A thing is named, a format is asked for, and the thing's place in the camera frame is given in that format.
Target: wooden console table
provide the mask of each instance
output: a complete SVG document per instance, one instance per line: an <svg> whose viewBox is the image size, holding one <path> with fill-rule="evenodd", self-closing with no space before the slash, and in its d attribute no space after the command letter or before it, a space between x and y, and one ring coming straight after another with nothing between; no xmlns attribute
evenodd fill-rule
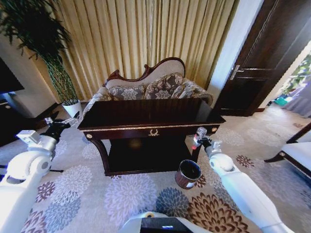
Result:
<svg viewBox="0 0 311 233"><path fill-rule="evenodd" d="M190 154L186 135L203 126L209 135L225 120L202 99L96 102L78 129L99 150L105 175L174 171ZM110 139L109 155L103 139Z"/></svg>

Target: beige curtain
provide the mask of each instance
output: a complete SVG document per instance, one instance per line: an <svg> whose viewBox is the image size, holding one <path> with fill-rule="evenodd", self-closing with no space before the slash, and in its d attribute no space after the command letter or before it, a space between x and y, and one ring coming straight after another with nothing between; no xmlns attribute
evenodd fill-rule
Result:
<svg viewBox="0 0 311 233"><path fill-rule="evenodd" d="M235 0L60 0L55 17L72 42L64 64L81 100L119 69L135 79L144 64L176 56L205 87Z"/></svg>

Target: door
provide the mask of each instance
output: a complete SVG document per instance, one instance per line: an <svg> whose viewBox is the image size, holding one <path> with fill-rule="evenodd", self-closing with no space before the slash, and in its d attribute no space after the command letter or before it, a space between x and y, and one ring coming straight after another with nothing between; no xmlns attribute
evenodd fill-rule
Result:
<svg viewBox="0 0 311 233"><path fill-rule="evenodd" d="M251 116L311 40L311 0L265 0L216 102Z"/></svg>

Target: potted plant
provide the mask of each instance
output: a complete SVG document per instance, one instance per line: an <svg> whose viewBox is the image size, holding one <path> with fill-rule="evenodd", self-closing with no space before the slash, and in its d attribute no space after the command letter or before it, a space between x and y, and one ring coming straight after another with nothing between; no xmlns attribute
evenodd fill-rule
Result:
<svg viewBox="0 0 311 233"><path fill-rule="evenodd" d="M78 111L82 113L82 108L59 54L70 36L47 7L54 10L47 0L0 0L0 33L9 37L11 44L13 38L20 40L21 55L27 47L34 52L30 58L44 60L62 105L73 117Z"/></svg>

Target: loveseat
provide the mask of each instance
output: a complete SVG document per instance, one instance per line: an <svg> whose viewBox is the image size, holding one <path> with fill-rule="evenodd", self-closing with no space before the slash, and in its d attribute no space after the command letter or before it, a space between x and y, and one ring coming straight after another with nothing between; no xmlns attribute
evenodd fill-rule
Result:
<svg viewBox="0 0 311 233"><path fill-rule="evenodd" d="M145 65L138 79L125 79L114 71L85 107L83 116L96 101L170 98L202 98L209 105L213 97L206 90L185 78L185 64L176 57L166 58L154 67Z"/></svg>

